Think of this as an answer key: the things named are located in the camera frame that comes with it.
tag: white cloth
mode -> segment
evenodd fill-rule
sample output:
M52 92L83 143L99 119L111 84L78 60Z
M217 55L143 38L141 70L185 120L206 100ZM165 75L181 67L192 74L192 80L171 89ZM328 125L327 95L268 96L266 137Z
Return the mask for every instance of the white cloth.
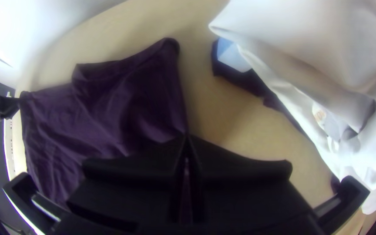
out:
M232 0L210 29L238 44L332 172L371 190L363 212L374 212L376 0ZM358 135L340 128L329 137L313 116L315 102Z

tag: purple towel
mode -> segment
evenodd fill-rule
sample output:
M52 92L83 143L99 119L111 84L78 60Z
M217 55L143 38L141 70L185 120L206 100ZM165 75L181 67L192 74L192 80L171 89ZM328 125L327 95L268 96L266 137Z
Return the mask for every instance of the purple towel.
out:
M23 92L27 171L64 205L87 158L120 158L188 130L178 77L179 45L162 39L120 61L78 64L72 83Z

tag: black fabric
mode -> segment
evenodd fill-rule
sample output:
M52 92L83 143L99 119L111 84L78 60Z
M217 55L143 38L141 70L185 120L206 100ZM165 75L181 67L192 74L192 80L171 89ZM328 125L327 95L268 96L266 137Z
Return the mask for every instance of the black fabric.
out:
M278 99L275 93L273 93L261 80L261 78L256 74L256 72L251 69L247 72L239 72L236 69L218 61L217 58L217 46L218 41L213 43L211 49L211 66L213 69L214 76L220 76L238 86L246 91L254 94L257 97L263 98L263 104L266 107L272 108L279 112L282 112L285 117L291 122L294 127L301 132L304 136L307 134L301 128L300 124L291 115L285 105Z

